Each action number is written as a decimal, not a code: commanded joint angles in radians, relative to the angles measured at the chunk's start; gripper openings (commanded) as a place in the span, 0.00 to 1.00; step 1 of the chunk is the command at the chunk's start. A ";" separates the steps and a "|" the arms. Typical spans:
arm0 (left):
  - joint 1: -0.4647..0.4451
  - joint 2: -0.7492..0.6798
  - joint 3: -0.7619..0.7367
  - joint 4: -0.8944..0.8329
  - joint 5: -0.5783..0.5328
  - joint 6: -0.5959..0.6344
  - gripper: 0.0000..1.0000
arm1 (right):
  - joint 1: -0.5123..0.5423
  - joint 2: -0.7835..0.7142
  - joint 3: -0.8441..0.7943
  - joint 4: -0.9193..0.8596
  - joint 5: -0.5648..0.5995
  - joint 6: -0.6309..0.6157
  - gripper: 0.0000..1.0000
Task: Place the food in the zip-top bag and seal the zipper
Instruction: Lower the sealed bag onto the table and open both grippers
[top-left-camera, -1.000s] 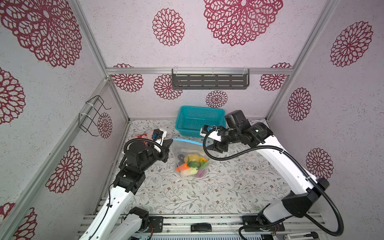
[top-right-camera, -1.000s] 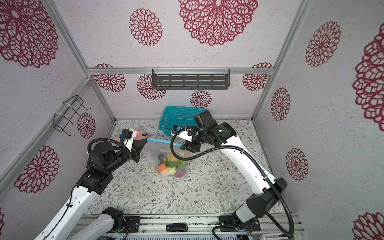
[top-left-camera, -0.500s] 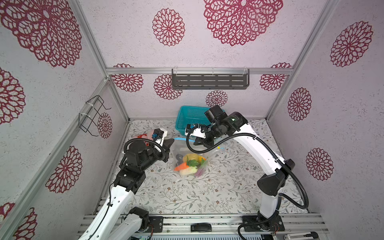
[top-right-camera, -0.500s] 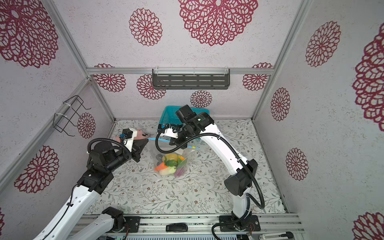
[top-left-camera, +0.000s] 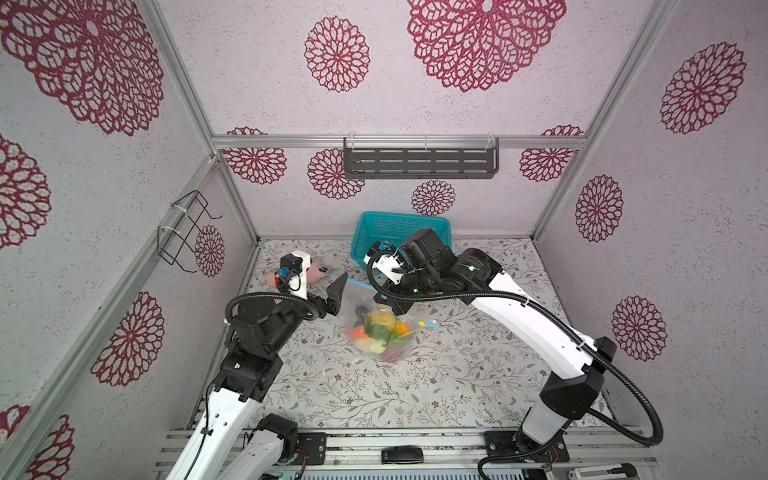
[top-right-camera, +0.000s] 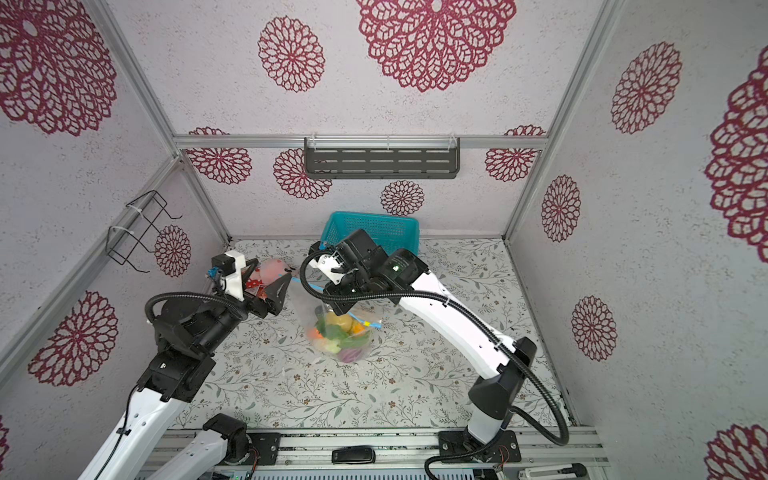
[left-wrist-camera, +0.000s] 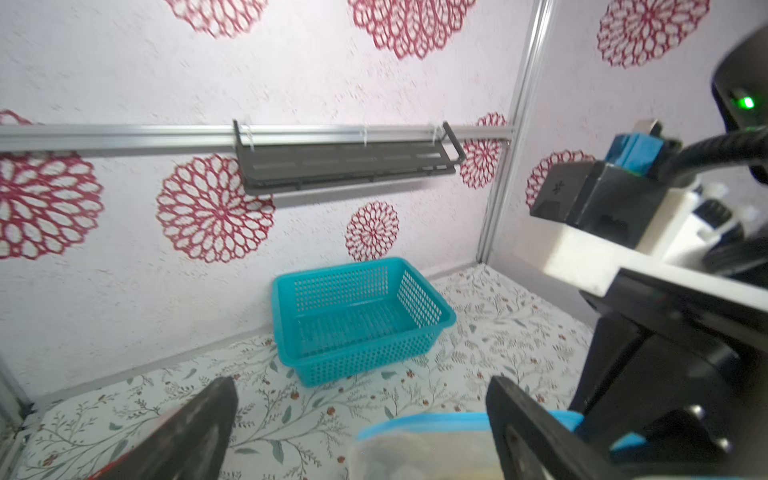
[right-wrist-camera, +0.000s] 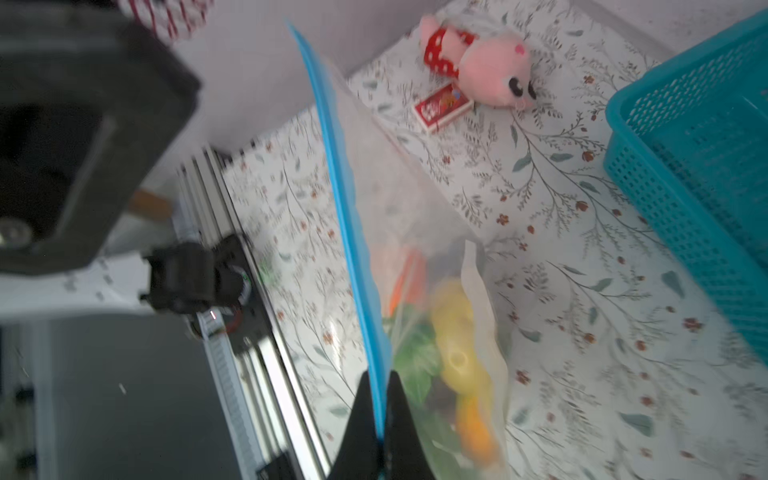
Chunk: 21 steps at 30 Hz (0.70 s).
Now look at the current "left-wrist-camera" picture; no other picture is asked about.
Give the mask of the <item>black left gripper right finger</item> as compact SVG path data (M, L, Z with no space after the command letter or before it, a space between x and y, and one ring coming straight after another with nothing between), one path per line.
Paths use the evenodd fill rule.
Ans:
M486 410L506 479L625 479L511 379L491 378Z

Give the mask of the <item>clear zip top bag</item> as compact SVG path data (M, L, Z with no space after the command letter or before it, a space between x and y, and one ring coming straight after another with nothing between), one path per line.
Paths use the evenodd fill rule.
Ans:
M547 411L573 434L583 420ZM600 450L586 445L610 463L611 454L645 442L626 433ZM352 479L506 479L487 412L419 414L374 425L359 433L347 462Z

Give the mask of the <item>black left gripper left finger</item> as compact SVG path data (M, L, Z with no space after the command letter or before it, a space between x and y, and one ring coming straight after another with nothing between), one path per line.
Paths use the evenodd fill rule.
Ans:
M217 479L237 409L234 378L213 380L142 443L116 459L126 461L119 479Z

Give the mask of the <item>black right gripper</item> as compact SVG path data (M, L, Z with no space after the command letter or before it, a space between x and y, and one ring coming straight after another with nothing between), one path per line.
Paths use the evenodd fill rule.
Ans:
M571 409L627 474L767 475L767 315L631 271L603 295Z

